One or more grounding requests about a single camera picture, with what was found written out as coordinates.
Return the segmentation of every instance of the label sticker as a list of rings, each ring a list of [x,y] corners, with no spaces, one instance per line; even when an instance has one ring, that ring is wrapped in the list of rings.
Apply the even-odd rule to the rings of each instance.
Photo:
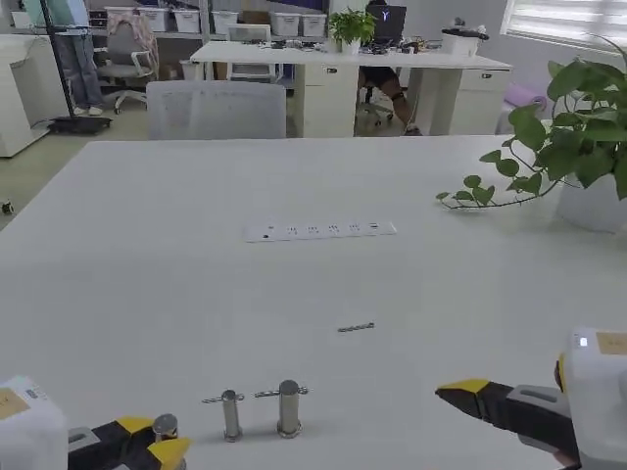
[[[30,409],[30,406],[13,390],[0,389],[0,419],[8,418],[27,409]]]
[[[627,333],[597,333],[601,354],[627,355]]]

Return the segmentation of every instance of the electrical outlet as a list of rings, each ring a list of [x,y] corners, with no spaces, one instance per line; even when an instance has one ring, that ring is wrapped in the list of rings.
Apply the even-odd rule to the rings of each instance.
[[[302,225],[270,223],[246,227],[244,238],[247,242],[255,243],[374,237],[377,235],[396,235],[396,233],[396,228],[392,222],[307,223]]]

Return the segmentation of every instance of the jeans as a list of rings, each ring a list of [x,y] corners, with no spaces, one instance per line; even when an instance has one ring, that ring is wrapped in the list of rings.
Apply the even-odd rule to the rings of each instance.
[[[89,35],[57,34],[61,63],[78,108],[102,107],[103,97],[94,66],[94,45]]]

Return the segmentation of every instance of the laptop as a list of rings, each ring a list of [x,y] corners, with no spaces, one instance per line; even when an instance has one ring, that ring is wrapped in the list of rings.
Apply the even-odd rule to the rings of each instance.
[[[376,44],[398,44],[401,41],[408,7],[369,5],[365,10],[376,18],[372,42]]]

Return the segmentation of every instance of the window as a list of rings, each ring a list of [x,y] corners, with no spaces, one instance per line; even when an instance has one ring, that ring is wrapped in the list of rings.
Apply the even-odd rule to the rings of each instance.
[[[627,46],[627,0],[508,0],[501,33],[607,49]]]

